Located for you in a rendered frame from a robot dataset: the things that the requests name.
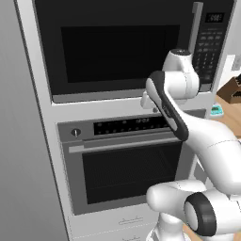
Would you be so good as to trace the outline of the white drawer front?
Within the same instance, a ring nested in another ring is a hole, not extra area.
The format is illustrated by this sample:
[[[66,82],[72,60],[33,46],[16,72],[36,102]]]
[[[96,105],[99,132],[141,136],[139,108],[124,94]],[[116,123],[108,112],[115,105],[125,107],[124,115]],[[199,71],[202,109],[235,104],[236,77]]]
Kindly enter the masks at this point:
[[[119,225],[123,218],[144,217],[142,222]],[[158,213],[150,209],[147,203],[126,206],[117,209],[105,210],[102,212],[89,213],[80,216],[69,217],[71,234],[74,238],[87,236],[96,233],[116,231],[137,225],[155,223]]]
[[[122,238],[129,238],[134,235],[139,236],[140,241],[156,241],[156,237],[152,237],[152,233],[153,225],[143,225],[109,233],[100,233],[86,237],[74,238],[73,241],[122,241]]]

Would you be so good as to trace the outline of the white tall appliance cabinet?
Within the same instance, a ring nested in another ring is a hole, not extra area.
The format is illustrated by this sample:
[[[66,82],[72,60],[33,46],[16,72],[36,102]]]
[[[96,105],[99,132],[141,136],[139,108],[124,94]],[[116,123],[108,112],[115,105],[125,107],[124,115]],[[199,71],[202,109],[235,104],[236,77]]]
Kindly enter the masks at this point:
[[[203,2],[195,51],[193,3]],[[74,216],[57,125],[141,116],[146,81],[169,51],[190,52],[200,79],[186,114],[212,121],[234,0],[16,0],[68,241]]]

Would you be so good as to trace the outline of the steel built-in oven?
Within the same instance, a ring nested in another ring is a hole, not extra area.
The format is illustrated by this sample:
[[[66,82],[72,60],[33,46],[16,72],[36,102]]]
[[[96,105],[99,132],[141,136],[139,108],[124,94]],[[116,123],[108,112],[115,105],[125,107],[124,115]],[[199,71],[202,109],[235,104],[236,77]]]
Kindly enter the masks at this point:
[[[74,137],[71,134],[74,128],[81,130],[79,137]],[[57,130],[61,150],[62,145],[68,142],[84,141],[90,144],[90,146],[95,147],[111,142],[125,144],[138,141],[149,141],[158,139],[159,137],[176,137],[170,130],[165,118],[160,114],[61,122],[57,125]],[[178,173],[182,177],[174,181],[188,179],[187,168],[191,152],[190,148],[183,143],[181,166],[178,168]]]

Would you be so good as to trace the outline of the white base cupboard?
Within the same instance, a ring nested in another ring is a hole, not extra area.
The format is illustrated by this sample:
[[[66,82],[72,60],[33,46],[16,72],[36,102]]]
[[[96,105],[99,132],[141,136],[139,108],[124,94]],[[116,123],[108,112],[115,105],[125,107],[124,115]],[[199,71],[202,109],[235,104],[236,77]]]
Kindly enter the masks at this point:
[[[199,162],[199,158],[193,152],[190,153],[188,159],[187,177],[192,190],[206,190],[205,182],[207,180],[207,175]]]

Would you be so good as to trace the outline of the brown wooden knife block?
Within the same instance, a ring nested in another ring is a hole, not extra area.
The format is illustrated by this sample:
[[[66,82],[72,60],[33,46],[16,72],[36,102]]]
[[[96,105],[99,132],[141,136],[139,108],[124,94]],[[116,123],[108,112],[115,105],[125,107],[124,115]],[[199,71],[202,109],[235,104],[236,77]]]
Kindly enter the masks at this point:
[[[241,73],[232,77],[218,92],[217,96],[229,104],[241,104]]]

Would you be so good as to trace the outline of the steel oven door, dark window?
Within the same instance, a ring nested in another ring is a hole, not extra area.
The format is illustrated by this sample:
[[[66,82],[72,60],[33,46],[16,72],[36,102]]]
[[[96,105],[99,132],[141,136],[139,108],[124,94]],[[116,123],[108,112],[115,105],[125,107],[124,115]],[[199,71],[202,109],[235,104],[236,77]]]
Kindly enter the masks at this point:
[[[182,177],[178,173],[183,148],[180,140],[92,153],[69,153],[72,146],[92,146],[84,141],[62,145],[76,216],[141,204],[150,186]]]

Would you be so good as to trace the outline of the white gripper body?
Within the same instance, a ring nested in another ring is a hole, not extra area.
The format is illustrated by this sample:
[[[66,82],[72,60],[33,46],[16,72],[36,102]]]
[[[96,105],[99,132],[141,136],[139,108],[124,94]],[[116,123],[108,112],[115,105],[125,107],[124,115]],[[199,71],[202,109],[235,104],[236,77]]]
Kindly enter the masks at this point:
[[[143,92],[141,100],[140,100],[140,105],[144,109],[151,109],[153,111],[153,113],[157,113],[158,112],[158,109],[157,109],[155,103],[151,100],[151,98],[147,94],[147,91]]]

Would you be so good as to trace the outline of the white wall socket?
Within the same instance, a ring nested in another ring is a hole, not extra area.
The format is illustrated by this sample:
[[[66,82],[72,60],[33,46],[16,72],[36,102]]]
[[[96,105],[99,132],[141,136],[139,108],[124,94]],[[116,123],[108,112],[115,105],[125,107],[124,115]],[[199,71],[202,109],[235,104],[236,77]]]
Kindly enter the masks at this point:
[[[241,69],[241,55],[235,56],[233,61],[232,70],[239,71]]]

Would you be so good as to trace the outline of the small teal and white object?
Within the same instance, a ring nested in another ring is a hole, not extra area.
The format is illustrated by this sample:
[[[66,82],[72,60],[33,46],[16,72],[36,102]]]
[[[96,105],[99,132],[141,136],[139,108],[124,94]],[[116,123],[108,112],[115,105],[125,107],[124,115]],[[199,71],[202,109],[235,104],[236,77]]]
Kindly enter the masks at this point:
[[[211,109],[211,116],[212,117],[222,117],[224,115],[222,107],[218,105],[213,105]]]

